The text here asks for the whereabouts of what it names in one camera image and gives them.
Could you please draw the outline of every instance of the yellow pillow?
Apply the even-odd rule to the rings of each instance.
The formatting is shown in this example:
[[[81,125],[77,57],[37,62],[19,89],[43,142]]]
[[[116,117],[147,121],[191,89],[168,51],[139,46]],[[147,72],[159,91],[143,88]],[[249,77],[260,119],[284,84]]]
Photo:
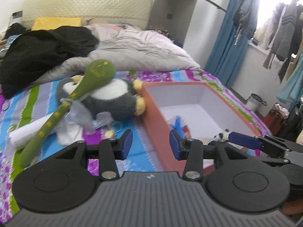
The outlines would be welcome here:
[[[31,30],[52,30],[60,26],[81,26],[81,18],[37,18],[35,19],[34,25]]]

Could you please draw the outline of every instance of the white paper roll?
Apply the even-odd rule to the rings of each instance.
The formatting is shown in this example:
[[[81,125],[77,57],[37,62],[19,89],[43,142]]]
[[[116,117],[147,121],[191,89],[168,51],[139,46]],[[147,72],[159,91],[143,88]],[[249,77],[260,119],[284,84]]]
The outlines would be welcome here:
[[[26,147],[28,142],[34,136],[34,134],[42,127],[42,125],[48,120],[52,115],[46,115],[38,120],[31,122],[25,126],[22,126],[9,133],[9,142],[10,144],[18,151]]]

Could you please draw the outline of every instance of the trash bin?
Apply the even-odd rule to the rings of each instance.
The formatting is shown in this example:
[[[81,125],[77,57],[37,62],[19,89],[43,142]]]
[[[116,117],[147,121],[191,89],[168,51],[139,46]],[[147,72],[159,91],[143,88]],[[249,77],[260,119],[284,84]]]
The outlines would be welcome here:
[[[255,112],[260,104],[267,106],[267,103],[262,100],[262,98],[254,93],[252,93],[248,99],[246,100],[246,107],[248,107],[251,111]]]

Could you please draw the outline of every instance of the metal screw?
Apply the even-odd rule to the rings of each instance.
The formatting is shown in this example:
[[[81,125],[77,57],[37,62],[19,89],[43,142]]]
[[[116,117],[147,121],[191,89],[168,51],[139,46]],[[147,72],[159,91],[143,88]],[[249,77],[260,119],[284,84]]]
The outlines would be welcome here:
[[[101,176],[105,179],[113,179],[117,176],[117,174],[113,171],[105,171],[102,172]]]
[[[199,178],[201,175],[200,175],[200,173],[198,173],[198,172],[189,171],[189,172],[186,172],[186,173],[185,173],[185,176],[186,176],[187,178],[190,178],[190,179],[197,179],[197,178]]]

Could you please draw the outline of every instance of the green toy spoon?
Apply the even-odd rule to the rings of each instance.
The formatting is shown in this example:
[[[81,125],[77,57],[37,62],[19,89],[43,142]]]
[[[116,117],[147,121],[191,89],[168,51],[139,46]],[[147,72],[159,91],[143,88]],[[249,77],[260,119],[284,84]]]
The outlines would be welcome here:
[[[107,60],[95,60],[91,62],[86,68],[84,78],[69,95],[68,99],[81,99],[85,94],[109,83],[114,78],[115,73],[114,65]],[[63,102],[29,141],[19,157],[19,163],[22,168],[27,167],[34,159],[44,140],[69,111],[69,107],[70,105],[67,102]]]

